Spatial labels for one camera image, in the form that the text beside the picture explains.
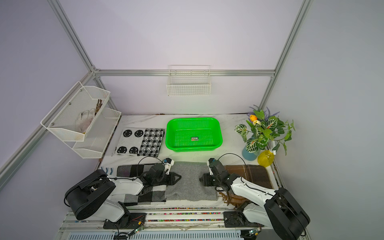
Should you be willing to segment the grey scarf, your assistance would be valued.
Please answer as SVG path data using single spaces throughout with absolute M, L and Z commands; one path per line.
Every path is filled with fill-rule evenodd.
M 209 172 L 205 163 L 176 162 L 171 171 L 181 176 L 172 186 L 167 186 L 165 199 L 167 201 L 216 201 L 217 192 L 213 187 L 205 187 L 200 177 Z

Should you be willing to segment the brown plaid scarf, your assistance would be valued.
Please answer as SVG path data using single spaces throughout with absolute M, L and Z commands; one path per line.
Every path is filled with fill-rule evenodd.
M 224 166 L 225 169 L 229 172 L 229 174 L 238 174 L 243 176 L 246 180 L 250 181 L 253 184 L 262 186 L 267 189 L 273 189 L 273 185 L 269 176 L 269 173 L 266 168 L 259 165 L 227 165 Z M 222 200 L 227 205 L 233 205 L 238 208 L 243 203 L 248 200 L 244 197 L 240 197 L 238 195 L 230 194 L 227 196 L 225 192 L 219 192 Z

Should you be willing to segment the green plastic basket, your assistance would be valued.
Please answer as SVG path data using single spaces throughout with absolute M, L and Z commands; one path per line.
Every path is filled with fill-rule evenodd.
M 213 151 L 223 144 L 220 123 L 215 118 L 170 120 L 165 144 L 174 152 Z

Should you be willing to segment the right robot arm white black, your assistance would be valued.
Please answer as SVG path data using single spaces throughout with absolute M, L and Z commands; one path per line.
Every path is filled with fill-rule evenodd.
M 282 240 L 306 236 L 310 217 L 287 189 L 267 189 L 238 174 L 230 174 L 220 161 L 213 158 L 207 165 L 209 173 L 200 178 L 204 186 L 219 188 L 228 197 L 233 194 L 246 199 L 235 210 L 224 212 L 225 227 L 250 229 L 243 236 L 249 240 L 256 239 L 262 227 L 274 229 Z

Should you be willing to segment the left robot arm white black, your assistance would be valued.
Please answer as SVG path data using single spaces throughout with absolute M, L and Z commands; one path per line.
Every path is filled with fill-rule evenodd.
M 173 186 L 182 176 L 171 172 L 172 160 L 153 165 L 148 171 L 133 178 L 115 177 L 96 170 L 71 187 L 64 203 L 71 208 L 77 220 L 99 217 L 112 223 L 130 221 L 130 213 L 122 202 L 114 202 L 116 195 L 144 195 L 157 186 Z

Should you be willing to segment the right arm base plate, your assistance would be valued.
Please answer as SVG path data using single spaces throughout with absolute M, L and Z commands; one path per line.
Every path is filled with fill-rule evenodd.
M 249 222 L 241 212 L 228 211 L 224 212 L 223 215 L 226 228 L 256 228 L 264 226 L 259 223 Z

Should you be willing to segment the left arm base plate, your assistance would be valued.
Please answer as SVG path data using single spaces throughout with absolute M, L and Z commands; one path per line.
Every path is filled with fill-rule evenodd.
M 109 220 L 105 220 L 103 229 L 116 230 L 116 229 L 131 229 L 136 230 L 143 226 L 146 220 L 146 213 L 130 213 L 129 215 L 123 215 L 120 220 L 113 223 Z

